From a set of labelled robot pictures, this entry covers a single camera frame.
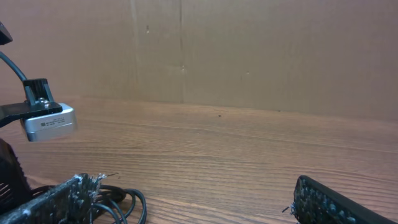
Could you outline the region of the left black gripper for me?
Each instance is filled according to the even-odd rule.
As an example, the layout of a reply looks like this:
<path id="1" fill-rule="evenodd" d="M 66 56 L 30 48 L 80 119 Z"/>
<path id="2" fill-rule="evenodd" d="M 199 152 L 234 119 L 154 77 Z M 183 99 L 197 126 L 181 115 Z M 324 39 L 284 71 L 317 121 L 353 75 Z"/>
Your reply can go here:
<path id="1" fill-rule="evenodd" d="M 46 78 L 24 80 L 25 102 L 1 105 L 1 127 L 18 119 L 60 113 Z M 1 139 L 1 215 L 32 200 L 32 193 L 12 147 Z"/>

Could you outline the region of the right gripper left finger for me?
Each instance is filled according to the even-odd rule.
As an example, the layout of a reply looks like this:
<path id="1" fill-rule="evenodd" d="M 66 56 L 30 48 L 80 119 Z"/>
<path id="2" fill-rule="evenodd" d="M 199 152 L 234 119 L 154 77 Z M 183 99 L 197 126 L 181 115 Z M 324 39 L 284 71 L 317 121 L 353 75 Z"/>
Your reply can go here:
<path id="1" fill-rule="evenodd" d="M 105 178 L 104 174 L 76 174 L 1 215 L 1 224 L 93 223 L 98 216 L 93 204 L 99 197 L 101 182 Z"/>

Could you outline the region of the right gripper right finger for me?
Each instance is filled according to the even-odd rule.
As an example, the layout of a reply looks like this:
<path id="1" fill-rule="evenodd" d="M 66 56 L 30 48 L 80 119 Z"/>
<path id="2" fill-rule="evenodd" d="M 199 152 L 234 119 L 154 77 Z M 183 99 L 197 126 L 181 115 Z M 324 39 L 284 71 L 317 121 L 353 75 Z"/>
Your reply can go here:
<path id="1" fill-rule="evenodd" d="M 297 179 L 290 213 L 300 224 L 397 224 L 306 175 Z"/>

